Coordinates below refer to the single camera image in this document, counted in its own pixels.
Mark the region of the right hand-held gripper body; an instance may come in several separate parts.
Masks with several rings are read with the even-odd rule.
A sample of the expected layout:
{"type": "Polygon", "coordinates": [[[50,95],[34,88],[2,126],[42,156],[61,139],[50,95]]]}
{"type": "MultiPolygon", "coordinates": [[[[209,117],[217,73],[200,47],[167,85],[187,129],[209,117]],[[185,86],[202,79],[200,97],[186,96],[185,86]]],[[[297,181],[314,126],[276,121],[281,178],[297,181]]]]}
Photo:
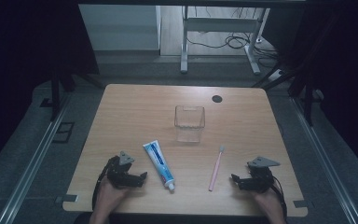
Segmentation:
{"type": "Polygon", "coordinates": [[[258,156],[247,162],[251,177],[246,180],[245,189],[264,192],[274,184],[274,176],[270,167],[279,166],[277,161],[258,156]]]}

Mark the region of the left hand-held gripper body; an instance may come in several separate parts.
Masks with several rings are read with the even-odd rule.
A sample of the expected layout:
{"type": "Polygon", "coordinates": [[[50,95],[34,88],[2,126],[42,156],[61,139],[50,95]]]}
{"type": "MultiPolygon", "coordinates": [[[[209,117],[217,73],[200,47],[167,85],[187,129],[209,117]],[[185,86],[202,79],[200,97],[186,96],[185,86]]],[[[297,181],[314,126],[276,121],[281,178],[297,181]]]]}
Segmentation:
{"type": "Polygon", "coordinates": [[[107,178],[115,187],[138,187],[139,177],[130,175],[129,170],[134,158],[124,151],[108,161],[107,178]]]}

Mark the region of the white and blue toothpaste tube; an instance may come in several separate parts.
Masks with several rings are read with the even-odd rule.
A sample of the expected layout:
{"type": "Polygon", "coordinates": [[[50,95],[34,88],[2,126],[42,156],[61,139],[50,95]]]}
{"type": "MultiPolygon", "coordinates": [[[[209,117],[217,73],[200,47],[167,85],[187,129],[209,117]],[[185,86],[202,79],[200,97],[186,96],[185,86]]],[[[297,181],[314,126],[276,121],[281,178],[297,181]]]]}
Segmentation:
{"type": "Polygon", "coordinates": [[[163,186],[169,191],[175,190],[175,180],[163,156],[158,140],[144,144],[144,150],[153,162],[163,186]]]}

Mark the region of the pink toothbrush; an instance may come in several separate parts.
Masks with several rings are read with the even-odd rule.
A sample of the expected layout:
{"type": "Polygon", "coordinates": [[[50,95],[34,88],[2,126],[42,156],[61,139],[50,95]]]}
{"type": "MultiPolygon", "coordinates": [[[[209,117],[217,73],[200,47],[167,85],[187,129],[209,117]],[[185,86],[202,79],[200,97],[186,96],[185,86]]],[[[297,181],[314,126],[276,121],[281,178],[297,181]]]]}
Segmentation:
{"type": "Polygon", "coordinates": [[[222,156],[224,150],[225,150],[225,147],[223,145],[221,145],[220,148],[219,148],[217,159],[215,161],[214,168],[213,168],[213,174],[212,174],[212,177],[211,177],[211,181],[210,181],[210,184],[209,184],[209,187],[208,187],[208,191],[210,191],[210,192],[212,192],[213,189],[214,189],[215,181],[216,181],[219,166],[220,166],[221,156],[222,156]]]}

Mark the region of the clear square plastic cup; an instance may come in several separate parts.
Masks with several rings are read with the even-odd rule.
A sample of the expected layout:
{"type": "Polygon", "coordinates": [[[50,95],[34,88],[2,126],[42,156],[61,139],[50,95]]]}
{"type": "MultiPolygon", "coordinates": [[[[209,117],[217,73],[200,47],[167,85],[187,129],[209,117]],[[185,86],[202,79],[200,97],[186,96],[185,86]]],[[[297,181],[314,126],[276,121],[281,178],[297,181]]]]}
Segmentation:
{"type": "Polygon", "coordinates": [[[174,126],[178,142],[198,143],[205,127],[204,107],[177,105],[175,107],[174,126]]]}

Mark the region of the person's left hand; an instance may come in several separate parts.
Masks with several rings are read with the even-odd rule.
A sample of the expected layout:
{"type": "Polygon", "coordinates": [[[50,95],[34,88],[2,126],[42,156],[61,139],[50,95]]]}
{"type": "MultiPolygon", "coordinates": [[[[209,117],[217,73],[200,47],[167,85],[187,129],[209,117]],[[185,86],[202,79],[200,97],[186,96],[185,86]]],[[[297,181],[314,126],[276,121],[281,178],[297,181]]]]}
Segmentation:
{"type": "Polygon", "coordinates": [[[117,189],[104,177],[101,181],[93,214],[96,217],[108,217],[126,197],[129,189],[117,189]]]}

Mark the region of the person's right hand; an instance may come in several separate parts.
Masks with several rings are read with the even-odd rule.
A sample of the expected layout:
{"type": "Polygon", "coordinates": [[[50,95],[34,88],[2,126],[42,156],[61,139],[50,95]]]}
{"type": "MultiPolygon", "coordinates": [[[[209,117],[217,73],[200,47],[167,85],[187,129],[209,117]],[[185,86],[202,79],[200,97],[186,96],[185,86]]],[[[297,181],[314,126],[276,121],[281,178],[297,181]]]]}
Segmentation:
{"type": "Polygon", "coordinates": [[[278,195],[272,189],[262,193],[252,192],[251,195],[266,217],[284,219],[278,195]]]}

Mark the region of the black metal stand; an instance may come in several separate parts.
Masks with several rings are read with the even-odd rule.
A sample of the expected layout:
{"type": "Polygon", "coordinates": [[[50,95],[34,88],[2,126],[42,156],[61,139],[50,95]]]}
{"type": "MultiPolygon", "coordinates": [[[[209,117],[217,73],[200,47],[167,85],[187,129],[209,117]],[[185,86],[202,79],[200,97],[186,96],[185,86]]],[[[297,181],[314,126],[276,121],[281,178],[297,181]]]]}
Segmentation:
{"type": "Polygon", "coordinates": [[[266,84],[266,81],[280,68],[282,67],[282,62],[277,62],[271,68],[269,72],[267,72],[259,81],[257,81],[253,88],[261,88],[265,91],[268,91],[289,79],[292,79],[292,83],[290,84],[287,92],[290,97],[298,97],[301,92],[304,92],[303,102],[303,118],[309,124],[309,126],[313,125],[311,118],[311,110],[312,104],[314,103],[313,98],[313,77],[310,71],[310,65],[306,62],[303,62],[301,65],[289,69],[284,72],[278,78],[270,83],[266,84]]]}
{"type": "Polygon", "coordinates": [[[105,85],[92,77],[90,74],[78,73],[78,72],[69,72],[62,68],[54,68],[51,71],[51,103],[52,108],[51,119],[55,120],[58,117],[59,112],[61,111],[61,98],[60,98],[60,86],[64,88],[65,91],[74,91],[75,90],[75,80],[73,76],[78,76],[83,80],[87,81],[91,85],[95,86],[98,89],[103,90],[105,85]]]}

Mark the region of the white power strip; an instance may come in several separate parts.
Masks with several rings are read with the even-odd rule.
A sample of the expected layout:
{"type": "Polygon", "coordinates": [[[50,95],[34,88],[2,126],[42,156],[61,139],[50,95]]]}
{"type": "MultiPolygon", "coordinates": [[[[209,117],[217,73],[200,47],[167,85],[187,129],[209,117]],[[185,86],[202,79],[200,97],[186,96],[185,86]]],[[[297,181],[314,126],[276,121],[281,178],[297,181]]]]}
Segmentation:
{"type": "Polygon", "coordinates": [[[281,77],[283,75],[284,75],[283,70],[278,69],[268,78],[268,80],[269,81],[274,81],[274,80],[276,80],[277,78],[279,78],[279,77],[281,77]]]}

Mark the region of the dark curtain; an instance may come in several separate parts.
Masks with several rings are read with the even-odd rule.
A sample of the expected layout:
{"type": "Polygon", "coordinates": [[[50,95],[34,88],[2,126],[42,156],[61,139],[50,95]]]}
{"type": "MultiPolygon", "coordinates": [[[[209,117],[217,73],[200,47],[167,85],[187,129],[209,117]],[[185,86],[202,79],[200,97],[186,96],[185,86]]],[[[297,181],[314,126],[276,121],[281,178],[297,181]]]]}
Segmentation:
{"type": "MultiPolygon", "coordinates": [[[[358,0],[337,0],[339,17],[310,67],[321,109],[358,158],[358,0]]],[[[327,24],[329,7],[273,8],[262,36],[297,66],[327,24]]]]}
{"type": "Polygon", "coordinates": [[[56,76],[99,72],[80,0],[0,0],[0,151],[32,102],[34,88],[56,76]]]}

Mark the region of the white cabinet panel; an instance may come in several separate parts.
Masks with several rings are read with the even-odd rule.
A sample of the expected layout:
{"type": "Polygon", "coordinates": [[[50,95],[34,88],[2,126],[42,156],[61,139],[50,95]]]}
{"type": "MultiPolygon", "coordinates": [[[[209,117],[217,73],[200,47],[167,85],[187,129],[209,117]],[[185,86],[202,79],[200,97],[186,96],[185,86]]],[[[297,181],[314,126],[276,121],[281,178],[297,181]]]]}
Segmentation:
{"type": "Polygon", "coordinates": [[[78,6],[94,50],[160,49],[160,6],[78,6]]]}

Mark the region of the metal floor rail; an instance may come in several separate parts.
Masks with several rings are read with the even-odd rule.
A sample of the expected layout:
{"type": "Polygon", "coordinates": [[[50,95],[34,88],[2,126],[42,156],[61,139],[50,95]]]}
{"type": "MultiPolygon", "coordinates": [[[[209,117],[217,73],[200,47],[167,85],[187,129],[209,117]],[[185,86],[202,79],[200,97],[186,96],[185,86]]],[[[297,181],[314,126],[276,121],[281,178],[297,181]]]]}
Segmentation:
{"type": "Polygon", "coordinates": [[[315,152],[319,163],[324,170],[324,173],[329,181],[332,190],[337,197],[337,200],[341,206],[342,211],[344,212],[344,215],[346,216],[349,224],[357,224],[358,213],[357,210],[353,207],[351,196],[349,195],[346,187],[339,178],[333,163],[330,161],[327,153],[325,152],[324,146],[322,145],[320,138],[318,137],[314,129],[309,126],[306,119],[303,117],[303,110],[300,103],[293,98],[291,98],[290,101],[295,107],[297,118],[299,119],[301,126],[306,133],[306,136],[310,140],[310,144],[313,148],[313,151],[315,152]]]}
{"type": "Polygon", "coordinates": [[[30,159],[26,169],[21,175],[12,193],[8,197],[7,203],[0,214],[0,224],[13,224],[25,197],[34,182],[34,178],[45,159],[48,148],[58,131],[62,119],[67,111],[71,101],[72,94],[66,93],[60,102],[60,108],[56,117],[49,123],[39,145],[37,146],[33,157],[30,159]]]}

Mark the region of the white metal desk frame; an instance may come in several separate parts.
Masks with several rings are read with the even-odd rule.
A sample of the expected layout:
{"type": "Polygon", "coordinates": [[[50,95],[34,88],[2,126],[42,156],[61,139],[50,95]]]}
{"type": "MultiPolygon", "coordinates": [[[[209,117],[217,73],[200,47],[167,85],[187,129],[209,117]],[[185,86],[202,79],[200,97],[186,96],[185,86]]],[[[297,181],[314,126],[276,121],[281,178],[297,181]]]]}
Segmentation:
{"type": "Polygon", "coordinates": [[[215,32],[215,33],[243,33],[250,36],[249,43],[242,49],[247,56],[253,73],[257,76],[261,73],[255,60],[254,49],[257,39],[260,37],[260,31],[264,23],[267,10],[260,8],[256,18],[211,18],[211,17],[189,17],[189,7],[182,9],[183,21],[183,40],[181,48],[180,72],[186,74],[188,71],[188,51],[187,44],[189,32],[215,32]]]}

